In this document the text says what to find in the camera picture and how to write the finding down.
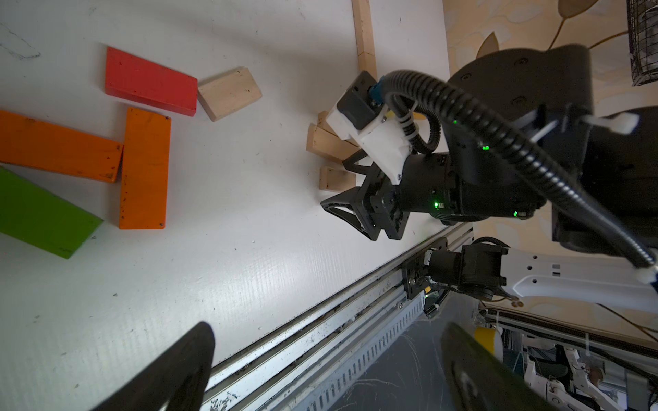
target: unpainted wooden block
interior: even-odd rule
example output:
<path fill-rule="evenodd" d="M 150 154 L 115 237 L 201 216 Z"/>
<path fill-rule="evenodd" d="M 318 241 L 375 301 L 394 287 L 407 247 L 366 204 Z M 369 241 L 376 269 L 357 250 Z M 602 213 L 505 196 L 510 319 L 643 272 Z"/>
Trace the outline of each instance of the unpainted wooden block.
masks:
<path fill-rule="evenodd" d="M 333 135 L 337 135 L 336 132 L 334 131 L 333 128 L 326 122 L 326 118 L 329 115 L 329 112 L 327 110 L 325 111 L 320 111 L 318 113 L 318 127 L 319 128 L 324 128 L 326 131 L 330 132 Z"/>
<path fill-rule="evenodd" d="M 359 55 L 359 72 L 366 70 L 370 75 L 377 80 L 377 62 L 374 55 L 363 52 Z"/>
<path fill-rule="evenodd" d="M 352 0 L 352 13 L 354 14 L 354 32 L 357 37 L 357 55 L 366 52 L 374 56 L 370 0 Z"/>
<path fill-rule="evenodd" d="M 262 96 L 246 67 L 239 67 L 199 86 L 199 102 L 212 121 L 243 109 Z"/>
<path fill-rule="evenodd" d="M 329 166 L 320 168 L 320 189 L 341 193 L 357 186 L 357 175 Z"/>
<path fill-rule="evenodd" d="M 342 163 L 347 157 L 356 153 L 358 147 L 343 141 L 337 135 L 319 128 L 315 124 L 309 126 L 306 139 L 306 151 L 326 158 L 333 162 Z"/>

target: orange wooden block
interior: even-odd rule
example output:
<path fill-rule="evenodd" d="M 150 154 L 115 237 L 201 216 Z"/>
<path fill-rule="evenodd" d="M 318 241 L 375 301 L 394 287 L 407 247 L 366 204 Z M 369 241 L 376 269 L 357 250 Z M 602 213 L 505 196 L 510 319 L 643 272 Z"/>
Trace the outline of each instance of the orange wooden block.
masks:
<path fill-rule="evenodd" d="M 0 162 L 113 183 L 123 144 L 0 110 Z"/>
<path fill-rule="evenodd" d="M 119 228 L 165 228 L 171 118 L 130 107 L 126 119 Z"/>

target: red wooden block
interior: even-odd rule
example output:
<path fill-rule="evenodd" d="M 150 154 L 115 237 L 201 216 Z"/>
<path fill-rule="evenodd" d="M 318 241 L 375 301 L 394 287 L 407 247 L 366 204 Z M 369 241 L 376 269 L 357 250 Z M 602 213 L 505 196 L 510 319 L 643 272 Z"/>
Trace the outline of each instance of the red wooden block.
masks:
<path fill-rule="evenodd" d="M 107 48 L 105 93 L 186 116 L 197 112 L 197 79 Z"/>

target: green wooden block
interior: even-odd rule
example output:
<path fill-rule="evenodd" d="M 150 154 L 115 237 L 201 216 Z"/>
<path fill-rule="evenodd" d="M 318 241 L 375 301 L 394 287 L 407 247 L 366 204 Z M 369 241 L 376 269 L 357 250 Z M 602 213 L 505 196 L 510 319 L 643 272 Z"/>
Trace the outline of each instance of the green wooden block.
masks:
<path fill-rule="evenodd" d="M 102 222 L 0 167 L 0 232 L 70 258 Z"/>

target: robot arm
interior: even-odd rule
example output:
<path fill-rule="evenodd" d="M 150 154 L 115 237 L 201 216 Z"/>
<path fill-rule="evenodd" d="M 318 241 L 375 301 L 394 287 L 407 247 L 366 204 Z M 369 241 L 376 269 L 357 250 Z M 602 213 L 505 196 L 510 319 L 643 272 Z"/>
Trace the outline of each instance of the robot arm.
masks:
<path fill-rule="evenodd" d="M 445 224 L 525 219 L 550 200 L 554 241 L 622 255 L 658 290 L 649 248 L 658 247 L 656 108 L 595 118 L 591 86 L 588 50 L 577 45 L 492 53 L 449 83 L 411 71 L 377 82 L 362 72 L 327 122 L 361 145 L 344 165 L 366 178 L 322 206 L 376 240 L 381 230 L 401 239 L 410 212 Z M 417 154 L 426 147 L 418 144 L 415 107 L 435 129 L 441 120 L 448 154 Z M 387 119 L 389 109 L 397 121 Z M 631 135 L 616 134 L 631 132 L 638 117 Z M 366 155 L 372 166 L 356 165 Z"/>

